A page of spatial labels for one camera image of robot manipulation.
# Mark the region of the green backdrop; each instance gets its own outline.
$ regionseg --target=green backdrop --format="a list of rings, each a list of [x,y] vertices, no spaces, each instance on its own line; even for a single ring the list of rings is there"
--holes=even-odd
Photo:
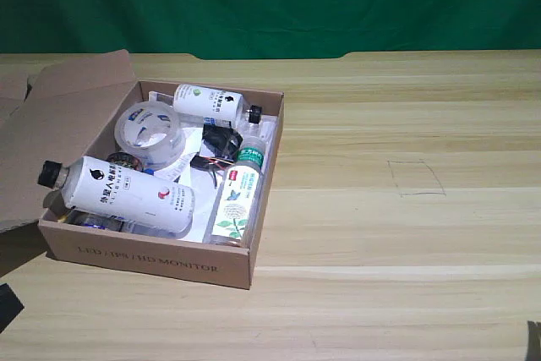
[[[201,58],[541,48],[541,0],[0,0],[0,52]]]

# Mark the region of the bottle cap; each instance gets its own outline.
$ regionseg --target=bottle cap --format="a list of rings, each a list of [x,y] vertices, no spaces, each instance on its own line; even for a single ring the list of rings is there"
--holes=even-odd
[[[250,106],[248,121],[253,124],[259,124],[261,121],[262,112],[263,112],[263,109],[261,108],[261,106],[256,106],[256,105]]]
[[[40,176],[37,179],[38,185],[46,186],[51,189],[54,188],[54,183],[57,181],[61,168],[62,164],[59,162],[43,162],[43,168],[41,169]]]

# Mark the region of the packing tape roll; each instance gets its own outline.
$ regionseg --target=packing tape roll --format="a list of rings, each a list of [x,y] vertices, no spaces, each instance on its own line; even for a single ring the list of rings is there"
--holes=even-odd
[[[180,118],[161,101],[143,101],[127,109],[115,125],[115,140],[154,171],[175,162],[184,147]]]

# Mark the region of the clear plastic bottle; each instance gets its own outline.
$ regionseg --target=clear plastic bottle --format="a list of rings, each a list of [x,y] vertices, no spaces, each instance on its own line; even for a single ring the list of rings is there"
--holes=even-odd
[[[45,161],[38,184],[60,189],[69,209],[174,232],[192,223],[191,188],[90,156],[69,167]]]
[[[101,230],[120,231],[122,222],[104,216],[92,215],[83,211],[70,211],[64,218],[58,219],[59,222],[74,224],[75,226],[99,228]]]
[[[203,243],[248,247],[254,234],[266,144],[259,120],[243,131],[237,162],[229,167],[216,196]]]
[[[261,107],[250,105],[240,93],[203,86],[179,85],[171,103],[183,121],[230,129],[261,116]]]

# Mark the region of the wooden table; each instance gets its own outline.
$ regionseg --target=wooden table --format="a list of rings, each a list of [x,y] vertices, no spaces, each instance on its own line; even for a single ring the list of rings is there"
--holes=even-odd
[[[0,74],[67,57],[4,55]],[[140,78],[286,93],[253,288],[42,254],[3,278],[26,309],[2,360],[525,358],[541,321],[541,51],[133,61]],[[20,233],[27,253],[38,237]]]

